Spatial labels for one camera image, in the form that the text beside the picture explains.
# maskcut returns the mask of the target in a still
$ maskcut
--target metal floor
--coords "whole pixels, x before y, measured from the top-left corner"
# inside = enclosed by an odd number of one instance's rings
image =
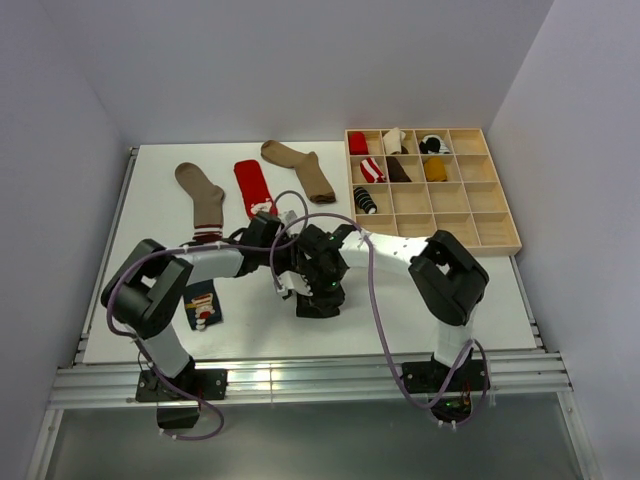
[[[154,409],[68,410],[46,478],[581,478],[557,395],[497,401],[456,433],[405,401],[228,406],[195,443],[159,437]]]

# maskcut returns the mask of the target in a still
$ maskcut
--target wooden compartment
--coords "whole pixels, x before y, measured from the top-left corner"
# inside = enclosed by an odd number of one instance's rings
[[[481,130],[451,130],[449,134],[456,155],[486,155],[489,153]]]
[[[429,213],[431,204],[424,183],[394,183],[391,185],[393,211],[398,213]]]
[[[469,211],[469,203],[461,183],[429,183],[428,189],[435,213]]]
[[[414,183],[424,183],[424,170],[422,169],[422,161],[418,155],[389,155],[389,157],[395,157],[400,163],[400,166],[403,168],[405,173],[409,176],[412,182]],[[385,163],[385,175],[387,175],[387,179],[391,182],[391,179],[388,176],[389,167]]]
[[[513,255],[520,238],[496,172],[482,130],[472,128],[401,129],[404,146],[410,152],[393,155],[411,182],[366,183],[360,161],[372,156],[389,180],[382,135],[390,128],[353,129],[362,132],[370,155],[349,155],[345,143],[350,187],[362,186],[378,205],[378,213],[366,215],[355,207],[352,215],[364,228],[376,233],[423,237],[437,229],[448,230],[474,255]],[[451,154],[420,153],[418,143],[425,135],[438,135]],[[438,156],[447,171],[446,182],[427,182],[423,162]]]
[[[520,239],[509,213],[474,213],[480,244],[519,246]]]
[[[506,212],[507,201],[497,182],[465,183],[472,212]]]
[[[435,219],[438,230],[451,232],[463,245],[480,245],[470,213],[436,213]]]
[[[382,130],[380,132],[381,137],[384,137],[384,135],[389,130],[390,129]],[[414,130],[402,130],[402,131],[405,133],[404,140],[402,141],[402,146],[407,149],[407,153],[406,154],[401,154],[401,153],[392,154],[391,152],[385,151],[386,155],[392,156],[392,157],[396,157],[396,156],[402,156],[402,155],[418,155],[420,153],[420,150],[418,150],[418,142],[416,142],[416,133],[415,133],[415,131]]]
[[[436,231],[436,222],[431,214],[396,215],[396,225],[401,237],[430,237]]]
[[[351,182],[353,184],[362,183],[366,185],[375,185],[374,183],[367,183],[367,180],[362,174],[362,170],[360,170],[360,162],[369,157],[372,157],[376,161],[380,170],[384,173],[385,178],[389,181],[389,176],[387,175],[387,162],[385,162],[384,157],[373,155],[351,155],[349,157],[349,163],[351,168]]]
[[[392,214],[393,208],[391,207],[391,193],[389,192],[389,185],[386,183],[366,183],[356,185],[355,187],[363,187],[369,195],[371,195],[371,199],[378,206],[378,211],[373,215],[384,215],[384,214]],[[351,197],[353,197],[353,188],[351,189]],[[355,206],[356,215],[364,214],[367,215],[363,210]]]
[[[364,133],[364,138],[367,141],[367,148],[369,149],[369,155],[384,155],[384,149],[382,148],[382,135],[380,134],[380,130],[347,130],[346,133],[346,148],[347,153],[349,153],[349,136],[352,133],[362,132]]]
[[[449,148],[449,151],[453,153],[453,148],[451,147],[451,136],[449,135],[449,130],[447,130],[446,128],[421,129],[421,130],[416,130],[415,132],[416,132],[416,145],[419,144],[426,135],[438,135],[442,139],[442,141],[444,141],[444,144],[447,146],[447,148]],[[433,153],[430,155],[442,155],[442,154]]]
[[[356,215],[356,222],[373,233],[398,235],[393,215]]]
[[[463,182],[497,182],[498,175],[488,155],[456,155]]]
[[[458,170],[458,163],[456,162],[456,158],[454,155],[422,155],[422,163],[426,163],[430,158],[438,157],[442,160],[444,164],[444,169],[447,172],[447,182],[459,182],[461,181],[460,171]]]

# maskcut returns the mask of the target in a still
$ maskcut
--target brown sock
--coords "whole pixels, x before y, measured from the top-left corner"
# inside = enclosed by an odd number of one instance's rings
[[[304,193],[313,203],[333,203],[336,194],[320,170],[318,156],[315,152],[302,153],[292,150],[275,140],[262,144],[262,158],[279,167],[293,168],[302,184]]]
[[[222,238],[222,202],[224,190],[209,181],[200,167],[181,163],[175,171],[176,180],[193,199],[193,240],[196,243],[215,242]]]
[[[410,182],[411,179],[396,157],[387,157],[387,171],[390,182]]]

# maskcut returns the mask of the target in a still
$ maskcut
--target black and white striped sock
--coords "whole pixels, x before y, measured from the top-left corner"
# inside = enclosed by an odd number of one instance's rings
[[[418,147],[420,147],[420,152],[424,154],[451,153],[447,144],[444,143],[444,140],[442,140],[438,135],[425,135]]]
[[[353,189],[353,198],[356,201],[356,205],[364,210],[368,214],[373,214],[378,211],[378,206],[363,187],[356,187]]]

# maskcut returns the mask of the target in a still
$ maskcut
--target white wall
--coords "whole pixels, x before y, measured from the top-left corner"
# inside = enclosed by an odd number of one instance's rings
[[[132,143],[489,126],[552,0],[41,0]]]
[[[640,471],[639,18],[556,0],[488,135],[534,314],[615,479]]]
[[[22,478],[69,362],[124,166],[42,6],[0,2],[0,476]]]

